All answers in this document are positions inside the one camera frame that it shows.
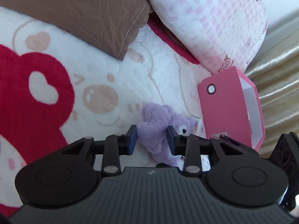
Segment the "white red plush blanket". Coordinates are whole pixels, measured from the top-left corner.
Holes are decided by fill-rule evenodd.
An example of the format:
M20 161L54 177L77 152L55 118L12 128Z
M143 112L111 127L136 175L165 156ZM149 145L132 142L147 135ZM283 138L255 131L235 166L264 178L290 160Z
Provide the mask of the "white red plush blanket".
M142 120L146 103L202 116L210 72L168 44L150 19L118 60L49 23L1 8L1 215L22 207L27 164L85 136L103 140Z

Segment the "pink checked cartoon pillow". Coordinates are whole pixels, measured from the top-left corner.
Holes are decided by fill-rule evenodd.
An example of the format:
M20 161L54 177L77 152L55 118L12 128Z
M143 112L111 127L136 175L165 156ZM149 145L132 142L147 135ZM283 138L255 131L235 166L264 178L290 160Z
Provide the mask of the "pink checked cartoon pillow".
M149 0L161 22L211 73L245 71L268 23L263 0Z

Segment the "brown pillow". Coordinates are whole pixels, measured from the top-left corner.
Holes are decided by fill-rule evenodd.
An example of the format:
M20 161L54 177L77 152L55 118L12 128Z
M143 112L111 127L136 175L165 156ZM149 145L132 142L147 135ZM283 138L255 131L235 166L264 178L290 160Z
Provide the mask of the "brown pillow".
M1 0L1 6L60 27L118 60L152 12L148 0Z

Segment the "pink cardboard box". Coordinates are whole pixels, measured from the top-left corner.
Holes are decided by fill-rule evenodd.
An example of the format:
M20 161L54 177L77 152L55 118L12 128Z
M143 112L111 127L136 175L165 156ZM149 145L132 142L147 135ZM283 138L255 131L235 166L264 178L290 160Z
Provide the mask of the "pink cardboard box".
M265 126L258 90L238 68L205 78L198 85L207 138L226 135L258 151Z

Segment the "white tissue packet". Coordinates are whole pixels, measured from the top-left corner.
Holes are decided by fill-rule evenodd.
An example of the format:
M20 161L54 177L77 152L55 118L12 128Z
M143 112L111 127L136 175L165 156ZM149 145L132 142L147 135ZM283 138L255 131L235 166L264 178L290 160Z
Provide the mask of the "white tissue packet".
M198 116L193 116L193 119L196 121L195 126L192 130L192 135L202 136L203 135L203 123L202 119Z

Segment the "purple plush toy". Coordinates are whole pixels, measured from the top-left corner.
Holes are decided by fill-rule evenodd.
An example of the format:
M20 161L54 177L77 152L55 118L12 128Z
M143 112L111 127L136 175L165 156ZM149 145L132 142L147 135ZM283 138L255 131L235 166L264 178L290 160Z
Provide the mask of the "purple plush toy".
M172 155L167 142L167 128L172 126L179 135L189 136L196 121L192 117L175 113L168 105L145 104L141 109L142 122L138 123L137 139L156 163L183 167L181 155Z

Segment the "gold satin curtain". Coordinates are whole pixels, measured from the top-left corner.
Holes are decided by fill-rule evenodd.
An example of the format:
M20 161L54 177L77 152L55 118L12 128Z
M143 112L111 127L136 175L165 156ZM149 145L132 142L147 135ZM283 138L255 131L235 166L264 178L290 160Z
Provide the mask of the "gold satin curtain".
M269 157L282 133L298 133L298 47L269 50L245 74L257 87L265 123L266 138L258 152Z

